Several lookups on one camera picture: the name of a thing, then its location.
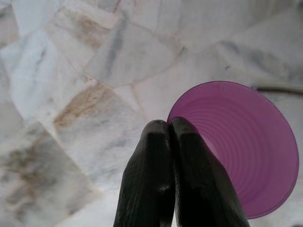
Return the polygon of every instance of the white marble surface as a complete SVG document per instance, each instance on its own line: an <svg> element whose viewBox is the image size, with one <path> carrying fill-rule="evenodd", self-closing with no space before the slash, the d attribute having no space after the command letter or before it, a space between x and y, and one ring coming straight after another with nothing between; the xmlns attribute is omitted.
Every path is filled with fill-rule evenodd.
<svg viewBox="0 0 303 227"><path fill-rule="evenodd" d="M161 72L181 49L178 43L121 19L85 72L116 88Z"/></svg>
<svg viewBox="0 0 303 227"><path fill-rule="evenodd" d="M293 5L0 0L0 227L111 226L143 127L195 85L302 88L303 9ZM302 98L266 97L302 159ZM286 203L251 226L302 225L302 178L300 165Z"/></svg>
<svg viewBox="0 0 303 227"><path fill-rule="evenodd" d="M108 192L55 227L111 227L114 224L119 191Z"/></svg>
<svg viewBox="0 0 303 227"><path fill-rule="evenodd" d="M24 227L52 227L99 195L38 123L0 151L0 206Z"/></svg>
<svg viewBox="0 0 303 227"><path fill-rule="evenodd" d="M291 0L182 1L177 37L186 47L201 50L269 18L277 11L291 6L293 2Z"/></svg>

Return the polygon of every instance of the gray marble vein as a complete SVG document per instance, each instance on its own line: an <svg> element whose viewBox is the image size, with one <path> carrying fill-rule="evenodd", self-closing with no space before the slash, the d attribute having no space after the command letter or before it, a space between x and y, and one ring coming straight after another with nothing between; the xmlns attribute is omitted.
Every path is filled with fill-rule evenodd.
<svg viewBox="0 0 303 227"><path fill-rule="evenodd" d="M79 93L54 124L67 154L100 189L108 191L119 189L146 121L113 91L96 85Z"/></svg>
<svg viewBox="0 0 303 227"><path fill-rule="evenodd" d="M9 1L0 1L0 49L19 38L16 18Z"/></svg>
<svg viewBox="0 0 303 227"><path fill-rule="evenodd" d="M38 123L0 145L0 180L2 212L24 227L53 227L99 195Z"/></svg>
<svg viewBox="0 0 303 227"><path fill-rule="evenodd" d="M110 87L119 87L164 70L181 48L173 40L120 20L85 72Z"/></svg>

